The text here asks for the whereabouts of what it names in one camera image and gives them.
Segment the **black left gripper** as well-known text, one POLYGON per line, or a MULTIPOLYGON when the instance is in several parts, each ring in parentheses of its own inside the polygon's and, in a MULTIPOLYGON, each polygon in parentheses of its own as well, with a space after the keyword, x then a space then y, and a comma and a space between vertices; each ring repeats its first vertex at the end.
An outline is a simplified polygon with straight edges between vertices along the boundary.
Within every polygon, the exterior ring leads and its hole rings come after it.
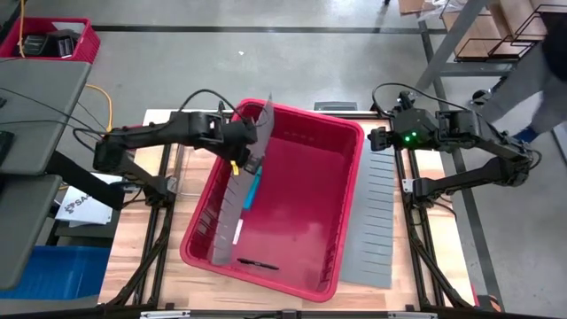
POLYGON ((239 168, 256 175, 265 156, 266 142, 253 120, 229 122, 222 126, 221 132, 221 157, 234 161, 239 168))

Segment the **long grey slotted divider panel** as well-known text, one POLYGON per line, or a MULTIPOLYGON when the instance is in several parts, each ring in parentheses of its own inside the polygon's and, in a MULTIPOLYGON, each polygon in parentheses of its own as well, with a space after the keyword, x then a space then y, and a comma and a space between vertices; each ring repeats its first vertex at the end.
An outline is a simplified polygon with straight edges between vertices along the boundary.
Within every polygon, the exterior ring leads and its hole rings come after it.
POLYGON ((395 172, 393 149, 362 154, 347 228, 340 280, 380 289, 392 286, 395 172))
MULTIPOLYGON (((258 124, 256 128, 259 130, 260 136, 265 140, 267 150, 269 138, 271 137, 275 125, 272 95, 268 96, 268 100, 261 109, 259 122, 260 124, 258 124)), ((239 175, 237 176, 234 176, 232 172, 230 172, 221 202, 219 219, 209 257, 209 260, 215 266, 224 266, 231 262, 231 255, 234 248, 232 239, 237 221, 240 219, 243 212, 243 204, 253 179, 254 175, 247 173, 242 168, 239 169, 239 175)))

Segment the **large red plastic bin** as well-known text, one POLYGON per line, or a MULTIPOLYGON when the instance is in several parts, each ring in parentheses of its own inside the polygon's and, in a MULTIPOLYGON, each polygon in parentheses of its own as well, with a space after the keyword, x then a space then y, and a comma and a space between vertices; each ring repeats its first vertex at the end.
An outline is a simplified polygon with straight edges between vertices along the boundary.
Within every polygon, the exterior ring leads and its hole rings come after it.
POLYGON ((304 300, 325 302, 338 285, 364 131, 355 121, 274 106, 260 185, 231 262, 209 260, 232 167, 217 159, 183 236, 188 265, 261 285, 304 300), (279 270, 245 265, 245 258, 279 270))

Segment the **black pen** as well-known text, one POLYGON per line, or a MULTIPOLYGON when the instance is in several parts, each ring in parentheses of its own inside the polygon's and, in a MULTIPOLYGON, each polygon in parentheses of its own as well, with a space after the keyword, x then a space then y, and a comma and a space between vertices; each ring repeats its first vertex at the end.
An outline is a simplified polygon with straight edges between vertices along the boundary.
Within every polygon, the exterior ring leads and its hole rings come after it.
POLYGON ((264 262, 260 262, 260 261, 254 261, 254 260, 249 260, 249 259, 245 259, 245 258, 237 258, 237 261, 245 264, 245 265, 252 265, 255 267, 260 267, 260 268, 267 268, 267 269, 271 269, 271 270, 279 270, 280 268, 275 266, 275 265, 271 265, 271 264, 267 264, 264 262))

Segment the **black caster wheel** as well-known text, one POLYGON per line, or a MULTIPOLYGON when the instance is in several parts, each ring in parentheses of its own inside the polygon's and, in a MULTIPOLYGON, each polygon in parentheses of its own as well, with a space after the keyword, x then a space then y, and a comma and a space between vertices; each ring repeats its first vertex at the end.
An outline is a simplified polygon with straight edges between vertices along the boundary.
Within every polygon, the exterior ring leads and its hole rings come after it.
POLYGON ((492 96, 490 90, 480 89, 473 93, 471 97, 471 103, 473 105, 482 106, 484 105, 492 96))

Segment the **large cardboard box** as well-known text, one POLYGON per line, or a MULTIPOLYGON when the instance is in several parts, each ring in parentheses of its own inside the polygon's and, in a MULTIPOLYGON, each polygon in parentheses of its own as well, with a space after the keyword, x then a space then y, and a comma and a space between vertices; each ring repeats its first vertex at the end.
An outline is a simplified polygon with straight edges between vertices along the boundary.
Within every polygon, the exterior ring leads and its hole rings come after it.
POLYGON ((518 59, 548 32, 544 17, 567 13, 567 0, 490 0, 456 44, 457 60, 518 59))

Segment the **small cardboard box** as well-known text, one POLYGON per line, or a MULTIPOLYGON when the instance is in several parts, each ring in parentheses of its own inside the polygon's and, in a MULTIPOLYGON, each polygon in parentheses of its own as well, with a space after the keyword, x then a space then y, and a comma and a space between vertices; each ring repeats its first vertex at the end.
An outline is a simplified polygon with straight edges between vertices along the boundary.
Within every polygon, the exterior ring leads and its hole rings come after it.
POLYGON ((398 0, 401 15, 428 12, 436 8, 434 0, 398 0))

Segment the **red clamp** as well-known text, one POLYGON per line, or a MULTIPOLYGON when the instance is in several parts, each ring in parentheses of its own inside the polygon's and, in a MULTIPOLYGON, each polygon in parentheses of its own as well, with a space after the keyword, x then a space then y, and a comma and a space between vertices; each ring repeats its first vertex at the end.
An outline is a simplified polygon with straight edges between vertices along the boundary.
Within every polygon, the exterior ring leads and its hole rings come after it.
POLYGON ((490 294, 478 294, 475 286, 471 286, 475 308, 483 311, 501 312, 502 306, 499 300, 490 294))

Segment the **black floor stand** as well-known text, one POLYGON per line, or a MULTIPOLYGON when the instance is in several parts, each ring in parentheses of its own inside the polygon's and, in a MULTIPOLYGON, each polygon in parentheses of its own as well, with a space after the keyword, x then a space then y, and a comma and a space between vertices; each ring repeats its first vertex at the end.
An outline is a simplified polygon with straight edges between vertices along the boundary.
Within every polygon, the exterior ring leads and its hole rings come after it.
POLYGON ((110 248, 113 244, 118 220, 113 218, 105 225, 87 224, 70 227, 68 222, 52 219, 46 245, 94 246, 110 248))

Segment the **white paper sheet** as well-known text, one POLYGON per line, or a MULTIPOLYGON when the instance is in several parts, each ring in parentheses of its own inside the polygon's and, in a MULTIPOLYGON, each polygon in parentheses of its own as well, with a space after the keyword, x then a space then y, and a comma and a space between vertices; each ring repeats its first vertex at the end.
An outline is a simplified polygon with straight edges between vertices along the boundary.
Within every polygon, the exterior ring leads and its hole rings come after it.
POLYGON ((59 34, 80 36, 87 25, 83 22, 54 21, 52 22, 52 26, 54 26, 55 31, 59 34))

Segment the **grey desk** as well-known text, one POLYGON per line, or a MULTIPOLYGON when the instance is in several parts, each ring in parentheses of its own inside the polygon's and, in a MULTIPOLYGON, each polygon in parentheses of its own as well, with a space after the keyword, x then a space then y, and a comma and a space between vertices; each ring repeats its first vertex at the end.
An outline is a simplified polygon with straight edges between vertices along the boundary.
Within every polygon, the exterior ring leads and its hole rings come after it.
POLYGON ((86 83, 86 62, 0 58, 0 291, 19 283, 62 179, 45 168, 86 83))

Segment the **black device in basket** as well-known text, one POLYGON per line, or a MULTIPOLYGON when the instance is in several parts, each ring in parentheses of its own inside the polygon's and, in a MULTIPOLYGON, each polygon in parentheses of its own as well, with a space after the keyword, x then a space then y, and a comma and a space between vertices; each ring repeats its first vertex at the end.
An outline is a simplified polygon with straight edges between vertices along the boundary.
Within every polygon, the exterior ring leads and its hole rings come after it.
POLYGON ((71 29, 26 35, 22 51, 29 57, 68 58, 73 55, 79 38, 80 35, 71 29))

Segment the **blue plastic bin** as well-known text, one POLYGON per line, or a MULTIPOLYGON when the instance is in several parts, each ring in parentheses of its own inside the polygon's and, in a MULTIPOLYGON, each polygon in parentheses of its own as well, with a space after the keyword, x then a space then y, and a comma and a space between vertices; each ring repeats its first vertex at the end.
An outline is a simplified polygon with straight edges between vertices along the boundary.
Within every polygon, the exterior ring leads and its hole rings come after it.
POLYGON ((101 291, 111 250, 94 246, 37 246, 19 283, 0 300, 74 300, 101 291))

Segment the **grey mount plate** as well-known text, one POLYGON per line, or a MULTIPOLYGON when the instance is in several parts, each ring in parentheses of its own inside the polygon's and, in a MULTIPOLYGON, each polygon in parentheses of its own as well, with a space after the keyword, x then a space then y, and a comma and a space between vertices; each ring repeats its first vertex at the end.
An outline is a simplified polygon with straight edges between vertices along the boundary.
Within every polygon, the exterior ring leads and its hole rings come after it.
POLYGON ((357 111, 358 105, 356 102, 340 102, 340 101, 327 101, 327 102, 315 102, 315 111, 357 111))

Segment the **silver metal bracket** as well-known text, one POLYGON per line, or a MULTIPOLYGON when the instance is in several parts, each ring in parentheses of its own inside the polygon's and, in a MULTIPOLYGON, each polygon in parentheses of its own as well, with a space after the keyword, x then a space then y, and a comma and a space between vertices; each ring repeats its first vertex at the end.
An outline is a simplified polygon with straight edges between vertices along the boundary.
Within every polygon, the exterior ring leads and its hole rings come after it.
POLYGON ((144 311, 139 319, 186 319, 190 318, 190 310, 154 310, 144 311))
POLYGON ((424 312, 388 312, 387 319, 439 319, 437 314, 424 312))

